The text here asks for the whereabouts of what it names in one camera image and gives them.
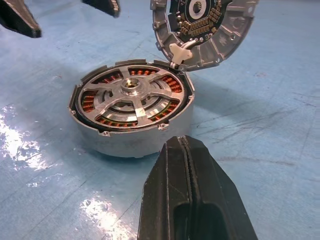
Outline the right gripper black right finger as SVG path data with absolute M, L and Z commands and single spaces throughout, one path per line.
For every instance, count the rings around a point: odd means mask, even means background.
M 208 148 L 184 136 L 191 193 L 190 240 L 258 240 L 240 194 Z

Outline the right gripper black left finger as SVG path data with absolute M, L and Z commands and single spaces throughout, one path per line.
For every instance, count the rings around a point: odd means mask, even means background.
M 144 183 L 137 240 L 189 240 L 191 205 L 187 152 L 174 136 Z

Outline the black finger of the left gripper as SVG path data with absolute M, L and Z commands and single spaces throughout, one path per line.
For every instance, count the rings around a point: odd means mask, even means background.
M 0 0 L 0 25 L 30 38 L 42 37 L 41 27 L 25 0 Z
M 121 12 L 121 6 L 119 0 L 81 0 L 84 4 L 87 4 L 95 9 L 98 9 L 113 18 L 118 18 Z

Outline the silver spoked wheel cap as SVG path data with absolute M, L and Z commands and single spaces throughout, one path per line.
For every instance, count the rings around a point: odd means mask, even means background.
M 161 124 L 186 101 L 181 79 L 154 65 L 104 70 L 78 86 L 75 107 L 81 118 L 104 130 L 129 131 Z

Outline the silver motor stator housing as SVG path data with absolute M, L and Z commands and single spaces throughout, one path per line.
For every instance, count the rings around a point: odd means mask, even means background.
M 95 77 L 105 70 L 128 65 L 150 65 L 174 73 L 185 86 L 185 103 L 173 117 L 160 124 L 127 131 L 116 131 L 112 128 L 97 129 L 83 120 L 76 110 L 75 100 L 79 92 L 78 87 L 89 78 Z M 90 149 L 113 157 L 141 158 L 159 152 L 163 144 L 170 138 L 189 133 L 194 100 L 195 88 L 186 72 L 172 68 L 169 63 L 163 61 L 147 62 L 144 59 L 133 59 L 117 62 L 113 66 L 103 65 L 85 75 L 80 83 L 74 87 L 68 111 L 79 129 L 82 142 Z

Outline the motor cover with circuit board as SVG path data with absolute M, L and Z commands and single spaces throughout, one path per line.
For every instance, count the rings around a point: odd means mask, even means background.
M 175 69 L 191 72 L 218 66 L 245 39 L 260 0 L 150 0 L 156 46 L 171 63 L 170 44 L 188 49 L 192 58 Z

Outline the blue plastic table cover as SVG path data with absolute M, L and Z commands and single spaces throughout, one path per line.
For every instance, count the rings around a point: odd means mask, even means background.
M 25 0 L 42 28 L 0 26 L 0 240 L 135 240 L 158 155 L 90 150 L 68 112 L 88 72 L 164 60 L 150 0 L 113 18 Z M 259 240 L 320 240 L 320 0 L 260 0 L 236 52 L 193 71 L 191 136 L 236 185 Z

